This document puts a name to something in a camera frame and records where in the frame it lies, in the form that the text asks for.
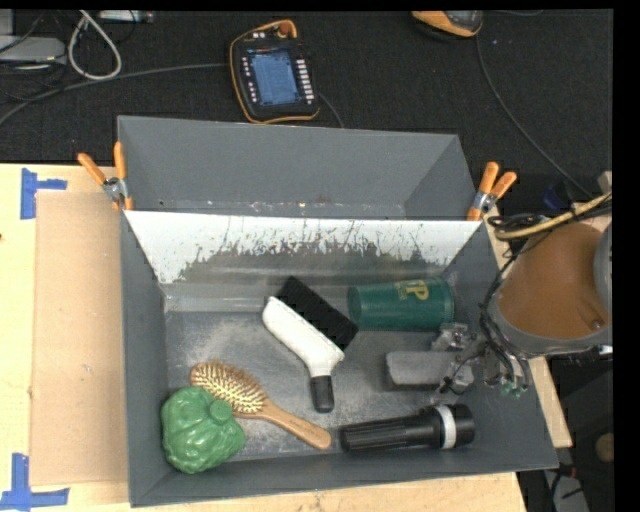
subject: white splatter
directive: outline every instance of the white splatter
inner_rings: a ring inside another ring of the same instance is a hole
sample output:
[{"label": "white splatter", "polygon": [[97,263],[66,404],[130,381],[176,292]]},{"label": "white splatter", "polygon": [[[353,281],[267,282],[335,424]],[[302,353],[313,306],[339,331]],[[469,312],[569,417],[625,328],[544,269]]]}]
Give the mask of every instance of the white splatter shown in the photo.
[{"label": "white splatter", "polygon": [[480,222],[251,217],[127,211],[125,215],[158,281],[183,280],[194,263],[217,254],[260,256],[299,251],[375,251],[447,265]]}]

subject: green rubber toy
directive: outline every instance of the green rubber toy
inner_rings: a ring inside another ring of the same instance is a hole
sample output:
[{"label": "green rubber toy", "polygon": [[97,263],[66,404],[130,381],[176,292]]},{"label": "green rubber toy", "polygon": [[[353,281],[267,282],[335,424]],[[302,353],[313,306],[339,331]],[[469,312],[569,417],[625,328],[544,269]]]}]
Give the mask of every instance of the green rubber toy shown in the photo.
[{"label": "green rubber toy", "polygon": [[242,427],[231,405],[199,386],[182,388],[163,404],[162,447],[169,463],[184,473],[219,466],[244,448]]}]

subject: black floor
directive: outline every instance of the black floor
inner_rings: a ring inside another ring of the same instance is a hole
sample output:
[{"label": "black floor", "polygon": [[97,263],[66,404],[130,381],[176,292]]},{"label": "black floor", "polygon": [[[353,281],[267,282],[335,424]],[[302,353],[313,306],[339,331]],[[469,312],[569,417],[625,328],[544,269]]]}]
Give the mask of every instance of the black floor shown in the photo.
[{"label": "black floor", "polygon": [[[40,12],[16,10],[17,34]],[[507,214],[544,208],[545,190],[561,181],[597,193],[596,179],[612,167],[612,9],[485,11],[479,36],[454,42],[425,35],[409,11],[155,14],[150,24],[104,25],[122,55],[117,80],[56,94],[80,75],[5,65],[0,161],[71,163],[84,151],[110,164],[120,114],[243,122],[226,67],[126,76],[225,63],[237,35],[289,17],[330,102],[313,125],[338,127],[339,116],[346,128],[456,133],[476,183],[488,160],[518,172],[502,201]],[[47,11],[32,35],[67,42],[79,19]],[[113,69],[95,31],[75,55],[92,73]]]}]

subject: gold hairbrush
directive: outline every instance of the gold hairbrush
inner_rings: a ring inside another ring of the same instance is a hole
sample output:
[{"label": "gold hairbrush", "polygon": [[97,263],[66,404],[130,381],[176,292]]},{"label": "gold hairbrush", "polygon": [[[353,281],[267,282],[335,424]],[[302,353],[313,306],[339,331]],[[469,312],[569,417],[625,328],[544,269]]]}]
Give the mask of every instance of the gold hairbrush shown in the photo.
[{"label": "gold hairbrush", "polygon": [[237,418],[270,421],[318,450],[331,446],[331,434],[274,404],[258,381],[240,368],[217,360],[199,363],[191,369],[191,384],[201,386],[233,407]]}]

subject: black flashlight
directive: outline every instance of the black flashlight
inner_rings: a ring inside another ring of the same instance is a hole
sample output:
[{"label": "black flashlight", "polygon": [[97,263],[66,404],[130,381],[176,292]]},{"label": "black flashlight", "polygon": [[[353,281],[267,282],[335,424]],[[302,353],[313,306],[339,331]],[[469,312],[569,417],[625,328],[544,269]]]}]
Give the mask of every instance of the black flashlight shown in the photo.
[{"label": "black flashlight", "polygon": [[475,422],[466,405],[436,405],[414,416],[347,425],[340,444],[347,452],[425,446],[448,450],[469,444]]}]

